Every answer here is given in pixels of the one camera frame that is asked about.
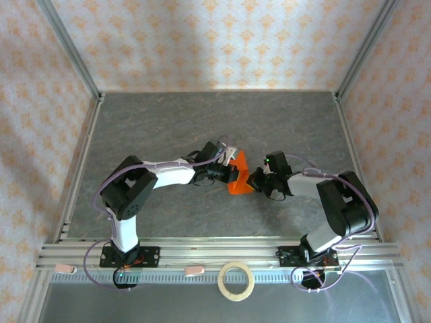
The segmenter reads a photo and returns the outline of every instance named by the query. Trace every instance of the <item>patterned wallpaper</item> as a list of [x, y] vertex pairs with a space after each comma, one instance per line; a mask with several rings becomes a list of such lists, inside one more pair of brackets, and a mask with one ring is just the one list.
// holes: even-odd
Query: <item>patterned wallpaper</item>
[[54, 0], [106, 92], [337, 90], [384, 0]]
[[431, 318], [431, 5], [401, 1], [343, 101], [385, 238]]
[[35, 1], [2, 1], [0, 39], [0, 322], [16, 322], [90, 94]]

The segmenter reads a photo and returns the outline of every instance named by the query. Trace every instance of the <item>cable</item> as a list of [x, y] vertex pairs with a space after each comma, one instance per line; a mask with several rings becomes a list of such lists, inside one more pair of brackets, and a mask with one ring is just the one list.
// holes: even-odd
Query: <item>cable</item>
[[[340, 244], [342, 244], [343, 242], [345, 242], [347, 239], [350, 239], [351, 237], [353, 237], [353, 236], [356, 236], [356, 235], [358, 235], [358, 234], [364, 234], [364, 233], [366, 233], [366, 232], [369, 232], [370, 230], [372, 230], [372, 228], [374, 227], [374, 224], [375, 224], [375, 221], [376, 221], [376, 219], [375, 219], [375, 217], [374, 217], [374, 213], [372, 212], [372, 209], [371, 209], [371, 205], [370, 205], [370, 203], [366, 200], [366, 198], [365, 198], [365, 196], [354, 186], [354, 185], [352, 185], [352, 184], [350, 184], [347, 180], [344, 180], [343, 178], [341, 178], [341, 177], [339, 177], [339, 176], [336, 176], [336, 175], [332, 175], [332, 174], [326, 174], [326, 173], [323, 173], [320, 169], [318, 169], [315, 165], [313, 165], [311, 162], [309, 162], [308, 160], [306, 160], [306, 159], [304, 159], [304, 158], [302, 158], [302, 157], [299, 157], [299, 156], [295, 156], [295, 155], [286, 155], [286, 156], [289, 156], [289, 157], [296, 157], [296, 158], [298, 158], [298, 159], [301, 159], [302, 161], [304, 161], [304, 162], [306, 162], [306, 163], [308, 163], [309, 165], [311, 165], [312, 167], [311, 168], [304, 168], [303, 170], [302, 170], [302, 175], [303, 176], [308, 176], [308, 177], [315, 177], [315, 178], [330, 178], [330, 179], [333, 179], [333, 180], [338, 180], [338, 181], [340, 181], [342, 184], [344, 184], [344, 185], [346, 185], [348, 188], [350, 188], [355, 194], [356, 194], [356, 196], [358, 196], [359, 197], [359, 199], [364, 203], [364, 205], [365, 205], [365, 207], [366, 207], [366, 209], [367, 209], [367, 211], [368, 211], [368, 214], [369, 214], [369, 218], [370, 218], [370, 224], [366, 227], [366, 228], [364, 228], [364, 229], [362, 229], [362, 230], [360, 230], [360, 231], [357, 231], [357, 232], [355, 232], [355, 233], [353, 233], [353, 234], [348, 234], [348, 235], [346, 235], [346, 237], [344, 237], [344, 238], [342, 238], [342, 239], [340, 239], [340, 241], [338, 241], [338, 242], [336, 242], [335, 244], [333, 244], [330, 248], [332, 248], [333, 250], [335, 250], [335, 251], [344, 251], [344, 250], [352, 250], [352, 249], [356, 249], [356, 251], [353, 253], [353, 255], [352, 255], [352, 257], [349, 259], [349, 261], [347, 262], [347, 264], [345, 265], [345, 267], [343, 268], [343, 270], [341, 271], [341, 274], [340, 274], [340, 276], [338, 276], [338, 278], [334, 281], [334, 282], [332, 282], [330, 285], [328, 285], [328, 286], [323, 286], [323, 283], [324, 282], [322, 282], [321, 281], [321, 279], [319, 278], [319, 276], [317, 276], [317, 274], [316, 273], [314, 273], [310, 268], [308, 268], [308, 267], [306, 267], [306, 266], [299, 266], [299, 267], [296, 267], [291, 273], [290, 273], [290, 281], [291, 281], [291, 283], [292, 283], [292, 285], [297, 289], [297, 290], [299, 290], [299, 291], [305, 291], [305, 292], [308, 292], [308, 293], [310, 293], [310, 292], [320, 292], [320, 291], [325, 291], [325, 290], [328, 290], [328, 289], [330, 289], [330, 288], [332, 288], [335, 284], [337, 284], [340, 280], [341, 280], [341, 278], [344, 276], [344, 273], [346, 272], [346, 270], [347, 270], [347, 268], [349, 267], [349, 265], [352, 263], [352, 261], [354, 260], [354, 258], [356, 257], [356, 255], [359, 253], [359, 251], [361, 251], [361, 249], [362, 249], [362, 245], [360, 245], [360, 244], [356, 244], [356, 245], [354, 245], [354, 246], [350, 246], [350, 247], [341, 247], [341, 246], [339, 246]], [[311, 174], [311, 173], [309, 173], [309, 172], [307, 172], [308, 170], [314, 170], [314, 171], [316, 171], [316, 173], [315, 174]], [[293, 280], [293, 278], [294, 278], [294, 273], [297, 271], [297, 270], [299, 270], [299, 269], [304, 269], [304, 270], [306, 270], [306, 271], [308, 271], [308, 272], [310, 272], [316, 279], [317, 279], [317, 281], [320, 283], [320, 285], [322, 286], [321, 288], [318, 288], [318, 289], [305, 289], [305, 288], [300, 288], [299, 286], [297, 286], [296, 284], [295, 284], [295, 282], [294, 282], [294, 280]]]
[[210, 164], [212, 162], [214, 162], [215, 160], [219, 159], [221, 156], [223, 156], [223, 154], [226, 152], [227, 148], [230, 145], [230, 138], [227, 135], [222, 135], [218, 141], [220, 142], [220, 140], [222, 138], [226, 138], [227, 139], [227, 143], [225, 144], [225, 147], [222, 149], [222, 151], [217, 154], [216, 156], [205, 160], [205, 161], [201, 161], [199, 163], [191, 163], [191, 164], [184, 164], [184, 163], [179, 163], [179, 162], [175, 162], [175, 161], [168, 161], [166, 163], [161, 163], [161, 164], [138, 164], [138, 165], [132, 165], [132, 166], [128, 166], [126, 168], [123, 168], [122, 170], [119, 170], [117, 173], [111, 175], [108, 179], [106, 179], [102, 185], [99, 186], [99, 188], [97, 189], [97, 191], [94, 193], [93, 195], [93, 199], [92, 199], [92, 206], [93, 209], [102, 212], [102, 213], [106, 213], [106, 209], [102, 209], [100, 207], [97, 206], [96, 201], [97, 198], [99, 196], [99, 194], [114, 180], [116, 180], [119, 176], [123, 175], [124, 173], [130, 172], [131, 170], [137, 170], [139, 168], [151, 168], [151, 169], [156, 169], [156, 168], [165, 168], [165, 167], [170, 167], [170, 166], [183, 166], [183, 167], [187, 167], [187, 168], [191, 168], [191, 167], [196, 167], [196, 166], [202, 166], [202, 165], [206, 165], [206, 164]]
[[369, 232], [372, 230], [372, 228], [374, 227], [374, 224], [376, 222], [376, 219], [374, 218], [374, 213], [372, 212], [370, 203], [368, 203], [368, 201], [365, 199], [365, 196], [362, 195], [362, 193], [352, 184], [350, 184], [347, 180], [344, 180], [343, 178], [336, 176], [336, 175], [331, 175], [331, 174], [326, 174], [326, 173], [318, 173], [318, 174], [309, 174], [307, 172], [305, 172], [304, 170], [302, 171], [302, 174], [304, 176], [308, 176], [308, 177], [315, 177], [315, 178], [331, 178], [334, 180], [338, 180], [341, 183], [343, 183], [344, 185], [346, 185], [348, 188], [350, 188], [358, 197], [359, 199], [364, 203], [368, 214], [370, 216], [370, 224], [368, 227], [366, 227], [365, 229], [362, 229], [358, 232], [355, 232], [354, 234], [348, 234], [346, 235], [346, 237], [342, 238], [340, 241], [338, 241], [336, 244], [334, 244], [334, 246], [341, 244], [342, 242], [346, 241], [347, 239], [356, 236], [358, 234], [365, 234], [366, 232]]
[[160, 163], [160, 164], [145, 164], [145, 163], [142, 163], [142, 164], [139, 164], [139, 165], [133, 165], [133, 166], [129, 166], [129, 167], [126, 167], [126, 168], [123, 168], [122, 170], [119, 170], [117, 173], [115, 173], [115, 174], [113, 174], [113, 175], [111, 175], [111, 176], [109, 176], [109, 178], [108, 179], [106, 179], [100, 186], [99, 186], [99, 188], [97, 189], [97, 191], [94, 193], [94, 195], [93, 195], [93, 198], [92, 198], [92, 207], [93, 207], [93, 209], [95, 209], [96, 211], [99, 211], [99, 212], [101, 212], [101, 213], [107, 213], [108, 215], [109, 215], [109, 218], [108, 218], [108, 220], [109, 221], [111, 221], [111, 229], [112, 229], [112, 236], [111, 236], [111, 238], [110, 239], [103, 239], [103, 240], [98, 240], [98, 241], [96, 241], [96, 242], [94, 242], [94, 244], [92, 244], [89, 248], [88, 248], [88, 250], [87, 250], [87, 252], [86, 252], [86, 254], [84, 255], [84, 261], [83, 261], [83, 267], [84, 267], [84, 273], [86, 274], [86, 276], [87, 276], [87, 278], [89, 279], [89, 280], [91, 280], [91, 282], [93, 282], [95, 285], [97, 285], [97, 286], [99, 286], [99, 287], [102, 287], [102, 288], [105, 288], [105, 289], [108, 289], [108, 290], [110, 290], [110, 291], [116, 291], [116, 292], [124, 292], [124, 291], [130, 291], [131, 290], [131, 288], [128, 288], [128, 289], [116, 289], [116, 288], [112, 288], [112, 287], [109, 287], [109, 286], [106, 286], [106, 285], [103, 285], [103, 284], [101, 284], [101, 283], [99, 283], [99, 282], [97, 282], [91, 275], [90, 275], [90, 273], [88, 272], [88, 269], [87, 269], [87, 260], [88, 260], [88, 256], [90, 255], [90, 251], [94, 248], [94, 247], [96, 247], [98, 244], [101, 244], [102, 242], [109, 242], [109, 241], [111, 241], [111, 240], [113, 240], [113, 239], [115, 239], [116, 238], [116, 236], [117, 236], [117, 229], [116, 229], [116, 227], [115, 227], [115, 223], [114, 223], [114, 217], [113, 217], [113, 214], [111, 214], [111, 213], [109, 213], [106, 209], [102, 209], [102, 208], [100, 208], [100, 207], [98, 207], [97, 206], [97, 204], [96, 204], [96, 200], [97, 200], [97, 198], [98, 198], [98, 195], [111, 183], [111, 182], [113, 182], [114, 180], [116, 180], [119, 176], [121, 176], [121, 175], [123, 175], [124, 173], [126, 173], [126, 172], [129, 172], [129, 171], [131, 171], [131, 170], [136, 170], [136, 169], [139, 169], [139, 168], [165, 168], [165, 167], [170, 167], [170, 166], [184, 166], [184, 167], [188, 167], [188, 168], [190, 168], [190, 167], [195, 167], [195, 166], [202, 166], [202, 165], [206, 165], [206, 164], [210, 164], [210, 163], [212, 163], [212, 162], [214, 162], [215, 160], [218, 160], [221, 156], [223, 156], [223, 154], [225, 154], [225, 152], [226, 152], [226, 150], [227, 150], [227, 148], [229, 147], [229, 145], [230, 145], [230, 138], [229, 138], [229, 136], [227, 136], [227, 135], [222, 135], [219, 139], [218, 139], [218, 142], [220, 142], [220, 140], [222, 140], [223, 138], [226, 138], [226, 140], [227, 140], [227, 143], [226, 144], [223, 144], [223, 145], [225, 145], [225, 147], [222, 149], [222, 151], [219, 153], [219, 154], [217, 154], [216, 156], [214, 156], [214, 157], [212, 157], [212, 158], [210, 158], [210, 159], [208, 159], [208, 160], [205, 160], [205, 161], [201, 161], [201, 162], [199, 162], [199, 163], [191, 163], [191, 164], [184, 164], [184, 163], [176, 163], [176, 162], [174, 162], [174, 161], [168, 161], [168, 162], [166, 162], [166, 163]]
[[292, 270], [292, 272], [290, 273], [290, 281], [291, 281], [293, 287], [295, 287], [299, 291], [305, 291], [307, 293], [311, 293], [311, 292], [317, 292], [318, 293], [320, 291], [326, 291], [326, 290], [334, 287], [334, 285], [337, 284], [341, 280], [341, 278], [343, 278], [343, 276], [344, 276], [347, 268], [352, 263], [353, 259], [356, 257], [356, 255], [359, 253], [359, 251], [362, 249], [362, 245], [361, 244], [356, 244], [355, 246], [352, 246], [352, 247], [342, 247], [342, 248], [343, 248], [342, 250], [350, 250], [350, 249], [354, 249], [355, 248], [356, 251], [353, 253], [353, 255], [350, 258], [350, 260], [344, 266], [343, 270], [341, 271], [340, 276], [338, 276], [338, 278], [333, 283], [329, 284], [328, 286], [324, 286], [324, 287], [321, 287], [321, 288], [318, 288], [318, 289], [305, 289], [305, 288], [301, 288], [301, 287], [297, 286], [295, 284], [295, 282], [294, 282], [294, 273], [298, 269], [304, 269], [304, 270], [310, 272], [314, 277], [316, 277], [316, 279], [319, 281], [319, 283], [321, 284], [321, 286], [323, 286], [323, 282], [320, 279], [320, 277], [314, 271], [312, 271], [310, 268], [308, 268], [306, 266], [299, 266], [299, 267], [296, 267], [294, 270]]

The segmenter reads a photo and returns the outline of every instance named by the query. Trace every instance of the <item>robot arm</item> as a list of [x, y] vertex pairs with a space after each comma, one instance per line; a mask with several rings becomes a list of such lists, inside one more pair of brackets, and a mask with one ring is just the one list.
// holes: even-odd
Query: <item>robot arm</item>
[[114, 221], [114, 237], [111, 245], [124, 264], [131, 264], [139, 252], [139, 240], [136, 232], [137, 213], [141, 210], [153, 189], [173, 185], [196, 183], [204, 178], [230, 183], [237, 179], [239, 171], [229, 164], [235, 157], [236, 148], [227, 147], [223, 156], [212, 163], [194, 166], [207, 161], [222, 151], [222, 144], [208, 142], [201, 151], [194, 151], [184, 158], [169, 163], [150, 163], [141, 161], [136, 156], [127, 157], [118, 171], [135, 165], [145, 164], [113, 180], [101, 193], [103, 203]]
[[[356, 174], [344, 172], [337, 177], [360, 192], [377, 219], [378, 209]], [[332, 245], [370, 225], [366, 205], [349, 187], [336, 179], [306, 176], [302, 172], [293, 173], [281, 151], [267, 155], [264, 168], [257, 168], [248, 178], [247, 184], [268, 197], [277, 190], [284, 195], [306, 196], [322, 202], [327, 221], [303, 236], [300, 241], [298, 256], [304, 264], [318, 261]]]

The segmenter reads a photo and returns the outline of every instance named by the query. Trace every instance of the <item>metal plate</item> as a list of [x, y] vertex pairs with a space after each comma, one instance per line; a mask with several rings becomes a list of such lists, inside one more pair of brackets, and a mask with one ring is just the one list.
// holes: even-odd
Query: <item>metal plate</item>
[[[157, 268], [159, 265], [160, 248], [159, 247], [143, 247], [139, 248], [137, 259], [143, 259], [142, 262], [134, 264], [135, 268]], [[124, 265], [120, 256], [111, 246], [105, 246], [102, 249], [99, 266], [102, 268], [119, 268]]]
[[[295, 257], [282, 256], [282, 253], [287, 253], [292, 255], [299, 254], [298, 246], [280, 246], [278, 247], [278, 253], [280, 254], [280, 256], [278, 257], [280, 261], [280, 267], [304, 266], [304, 263]], [[330, 267], [339, 266], [337, 252], [330, 249], [330, 251], [328, 251], [328, 253], [324, 255], [320, 261], [318, 261], [317, 263], [313, 263], [313, 266], [323, 267], [323, 268], [327, 266], [330, 266]]]

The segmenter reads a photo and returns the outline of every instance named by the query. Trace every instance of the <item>metal frame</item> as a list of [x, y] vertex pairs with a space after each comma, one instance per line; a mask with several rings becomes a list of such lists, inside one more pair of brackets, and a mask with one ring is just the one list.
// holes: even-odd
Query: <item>metal frame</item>
[[[349, 90], [350, 85], [364, 64], [366, 57], [371, 52], [372, 47], [390, 19], [390, 16], [395, 10], [398, 2], [399, 0], [385, 1], [381, 12], [369, 31], [361, 49], [356, 55], [352, 66], [344, 77], [339, 90], [333, 94], [355, 171], [362, 182], [364, 182], [364, 178], [362, 176], [358, 156], [356, 155], [352, 138], [345, 121], [341, 99]], [[45, 244], [42, 247], [42, 251], [36, 265], [35, 274], [30, 284], [29, 292], [18, 322], [37, 322], [39, 320], [49, 282], [51, 282], [53, 277], [56, 277], [53, 272], [54, 266], [57, 263], [67, 263], [75, 265], [77, 268], [82, 268], [82, 259], [84, 254], [93, 243], [92, 239], [80, 240], [76, 238], [68, 238], [67, 232], [69, 230], [77, 192], [84, 173], [88, 150], [90, 148], [90, 141], [96, 125], [98, 113], [104, 99], [104, 95], [98, 91], [92, 76], [82, 61], [79, 52], [74, 46], [71, 37], [51, 0], [38, 0], [38, 3], [54, 28], [56, 35], [59, 37], [61, 44], [67, 51], [67, 54], [77, 68], [87, 88], [96, 100], [96, 103], [88, 121], [88, 132], [86, 133], [86, 140], [79, 155], [79, 161], [73, 176], [71, 191], [63, 209], [62, 218], [57, 226], [54, 237], [54, 241], [56, 243]], [[420, 322], [418, 309], [413, 301], [413, 295], [407, 283], [407, 276], [403, 269], [397, 245], [382, 243], [381, 240], [379, 240], [381, 237], [382, 230], [377, 223], [376, 232], [362, 235], [345, 243], [345, 245], [364, 245], [359, 255], [352, 262], [350, 270], [385, 270], [389, 282], [392, 282], [391, 291], [393, 293], [400, 320], [402, 322]], [[281, 245], [297, 244], [299, 244], [299, 241], [297, 240], [286, 240], [281, 237], [141, 239], [141, 245], [162, 247], [160, 267], [145, 270], [152, 275], [156, 275], [158, 273], [161, 275], [177, 273], [179, 270], [182, 271], [185, 265], [190, 264], [203, 264], [205, 265], [205, 269], [208, 271], [219, 271], [226, 262], [232, 260], [240, 260], [248, 264], [255, 272], [265, 271], [266, 273], [280, 273], [283, 271], [286, 273], [289, 272], [289, 269], [279, 267], [278, 259], [275, 257], [275, 251], [277, 250], [277, 247]], [[100, 268], [98, 266], [101, 249], [101, 245], [94, 248], [90, 253], [88, 264], [92, 273], [100, 271], [106, 276], [106, 273], [110, 269]], [[351, 251], [340, 252], [340, 262], [347, 262], [351, 255]]]
[[366, 58], [370, 54], [371, 50], [374, 48], [378, 37], [380, 36], [387, 22], [391, 18], [398, 2], [399, 0], [386, 0], [380, 13], [377, 16], [376, 21], [372, 25], [368, 35], [365, 37], [365, 40], [362, 43], [361, 48], [357, 53], [352, 65], [350, 66], [349, 70], [347, 71], [347, 74], [341, 82], [340, 88], [338, 89], [338, 91], [335, 92], [335, 95], [338, 99], [344, 97], [344, 95], [349, 90], [350, 85], [352, 84], [353, 80], [355, 80]]
[[96, 83], [94, 83], [94, 80], [84, 64], [81, 55], [79, 55], [78, 50], [73, 44], [72, 38], [61, 21], [53, 3], [51, 0], [37, 0], [37, 2], [53, 27], [55, 34], [63, 45], [63, 48], [66, 50], [66, 53], [69, 55], [73, 65], [75, 65], [79, 75], [81, 75], [82, 81], [84, 81], [88, 91], [93, 96], [93, 99], [97, 100], [100, 97], [100, 91], [98, 90]]
[[[341, 105], [341, 101], [337, 97], [336, 93], [332, 93], [332, 96], [333, 96], [335, 105], [337, 107], [339, 119], [341, 121], [341, 126], [343, 127], [343, 131], [344, 131], [344, 135], [345, 135], [345, 140], [347, 141], [347, 146], [349, 147], [350, 157], [352, 158], [353, 165], [354, 165], [354, 168], [355, 168], [355, 172], [358, 175], [360, 181], [366, 187], [367, 185], [366, 185], [366, 182], [365, 182], [365, 178], [363, 176], [362, 168], [360, 166], [360, 162], [359, 162], [359, 159], [358, 159], [358, 154], [356, 153], [355, 146], [354, 146], [353, 141], [352, 141], [352, 136], [350, 135], [350, 130], [349, 130], [349, 127], [347, 125], [347, 120], [346, 120], [345, 115], [344, 115], [343, 106]], [[379, 240], [381, 242], [384, 241], [383, 230], [382, 230], [382, 227], [381, 227], [379, 221], [377, 221], [374, 224], [374, 228], [375, 228], [375, 230], [377, 232], [377, 236], [378, 236]]]
[[[159, 246], [162, 251], [158, 268], [146, 268], [145, 271], [183, 270], [185, 266], [200, 264], [205, 270], [219, 271], [224, 264], [239, 260], [252, 270], [280, 268], [275, 256], [278, 246], [297, 246], [299, 240], [283, 238], [152, 238], [140, 239], [142, 246]], [[51, 271], [58, 263], [67, 263], [82, 268], [82, 260], [92, 241], [62, 242], [45, 244], [42, 247], [36, 270]], [[365, 271], [374, 269], [401, 268], [402, 262], [396, 244], [382, 244], [373, 239], [352, 239], [344, 246], [362, 244], [363, 248], [352, 262], [352, 270]], [[352, 250], [339, 252], [339, 261], [347, 262]], [[88, 266], [97, 271], [112, 271], [111, 268], [98, 266], [102, 244], [93, 248], [88, 257]]]
[[79, 188], [81, 187], [81, 180], [84, 174], [84, 169], [86, 166], [87, 154], [90, 149], [90, 142], [93, 137], [94, 128], [96, 126], [97, 117], [99, 115], [100, 107], [104, 101], [105, 93], [100, 95], [100, 98], [96, 100], [92, 111], [90, 112], [89, 126], [87, 127], [87, 131], [85, 133], [84, 143], [79, 152], [78, 161], [76, 169], [73, 173], [73, 180], [71, 184], [71, 189], [69, 191], [69, 196], [67, 197], [67, 201], [63, 210], [61, 212], [60, 220], [55, 229], [54, 242], [58, 242], [61, 239], [61, 234], [63, 232], [63, 227], [66, 223], [70, 223], [71, 214], [75, 208], [75, 202], [77, 198], [77, 193]]
[[20, 316], [18, 317], [18, 323], [35, 323], [39, 321], [52, 276], [52, 271], [34, 272]]

